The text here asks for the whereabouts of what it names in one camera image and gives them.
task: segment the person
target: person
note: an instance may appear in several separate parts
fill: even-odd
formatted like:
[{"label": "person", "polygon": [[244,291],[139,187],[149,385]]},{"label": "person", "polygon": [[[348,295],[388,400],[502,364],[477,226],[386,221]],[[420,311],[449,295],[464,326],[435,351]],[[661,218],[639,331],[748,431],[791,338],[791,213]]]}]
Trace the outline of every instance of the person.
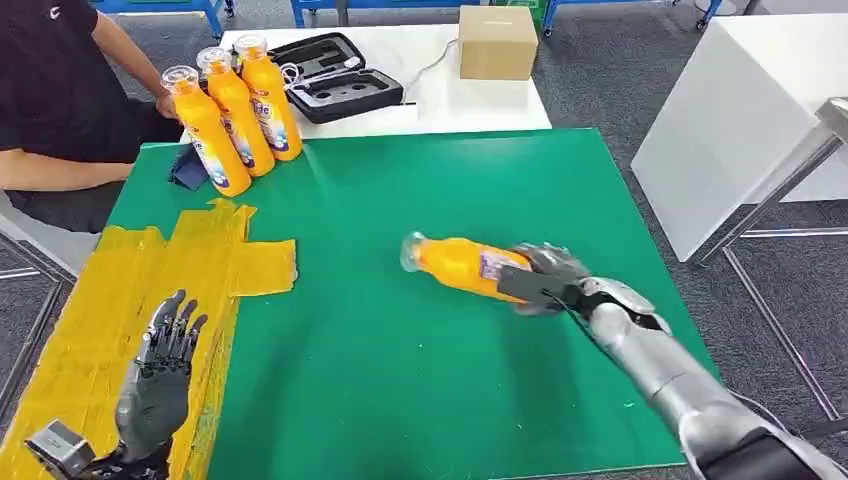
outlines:
[{"label": "person", "polygon": [[[141,144],[179,140],[173,99],[87,0],[7,0],[0,25],[0,189],[32,218],[100,232]],[[129,99],[106,57],[155,101]]]}]

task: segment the open case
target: open case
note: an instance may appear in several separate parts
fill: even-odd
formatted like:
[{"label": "open case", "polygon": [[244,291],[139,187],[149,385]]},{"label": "open case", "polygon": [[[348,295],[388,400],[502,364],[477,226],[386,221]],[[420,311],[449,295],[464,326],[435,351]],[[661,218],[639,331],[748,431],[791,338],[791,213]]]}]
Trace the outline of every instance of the open case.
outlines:
[{"label": "open case", "polygon": [[398,105],[403,99],[403,86],[385,73],[367,68],[362,52],[341,33],[290,43],[268,55],[277,65],[297,67],[297,82],[286,90],[286,96],[312,123]]}]

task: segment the clear bottle cap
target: clear bottle cap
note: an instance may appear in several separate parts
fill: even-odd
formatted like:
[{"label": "clear bottle cap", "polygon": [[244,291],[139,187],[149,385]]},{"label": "clear bottle cap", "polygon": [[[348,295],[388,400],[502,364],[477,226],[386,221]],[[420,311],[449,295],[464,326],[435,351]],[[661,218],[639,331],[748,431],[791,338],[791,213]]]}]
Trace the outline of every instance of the clear bottle cap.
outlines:
[{"label": "clear bottle cap", "polygon": [[196,88],[198,84],[197,70],[188,65],[176,65],[162,73],[162,86],[173,94],[188,93]]},{"label": "clear bottle cap", "polygon": [[204,48],[197,54],[197,66],[207,75],[224,73],[232,67],[233,56],[221,47]]},{"label": "clear bottle cap", "polygon": [[240,36],[234,47],[240,56],[256,60],[268,52],[268,40],[262,35],[248,33]]},{"label": "clear bottle cap", "polygon": [[407,272],[417,272],[421,258],[421,244],[429,240],[421,232],[412,232],[403,239],[400,245],[400,265]]}]

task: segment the silver robotic arm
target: silver robotic arm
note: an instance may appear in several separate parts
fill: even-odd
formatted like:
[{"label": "silver robotic arm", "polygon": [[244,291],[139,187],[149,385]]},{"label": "silver robotic arm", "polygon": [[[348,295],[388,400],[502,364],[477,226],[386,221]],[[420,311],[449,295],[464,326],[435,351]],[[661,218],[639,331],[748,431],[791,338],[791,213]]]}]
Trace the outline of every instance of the silver robotic arm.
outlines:
[{"label": "silver robotic arm", "polygon": [[677,437],[696,478],[806,480],[848,478],[805,440],[755,414],[672,336],[654,306],[625,284],[588,272],[568,252],[522,245],[535,272],[501,271],[498,290],[526,300],[520,313],[568,309],[633,381]]}]

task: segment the orange bottle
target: orange bottle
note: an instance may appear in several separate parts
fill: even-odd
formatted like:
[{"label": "orange bottle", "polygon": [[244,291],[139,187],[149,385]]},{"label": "orange bottle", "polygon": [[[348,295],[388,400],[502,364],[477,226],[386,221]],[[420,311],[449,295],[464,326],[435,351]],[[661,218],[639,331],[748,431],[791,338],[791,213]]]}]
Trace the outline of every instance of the orange bottle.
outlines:
[{"label": "orange bottle", "polygon": [[523,301],[498,292],[501,266],[532,269],[530,261],[515,252],[466,238],[430,240],[419,232],[404,239],[400,263],[407,272],[423,270],[448,287],[517,303]]},{"label": "orange bottle", "polygon": [[221,123],[218,105],[200,89],[197,70],[188,65],[171,67],[162,74],[162,86],[173,94],[177,117],[215,188],[228,197],[247,190],[250,175]]},{"label": "orange bottle", "polygon": [[253,111],[277,160],[294,160],[303,149],[297,122],[283,87],[283,74],[268,57],[261,35],[242,35],[235,49],[242,59],[241,78],[250,88]]},{"label": "orange bottle", "polygon": [[276,163],[259,127],[250,101],[250,90],[230,66],[232,56],[221,47],[204,48],[197,66],[206,73],[209,95],[221,109],[224,128],[251,176],[261,177]]}]

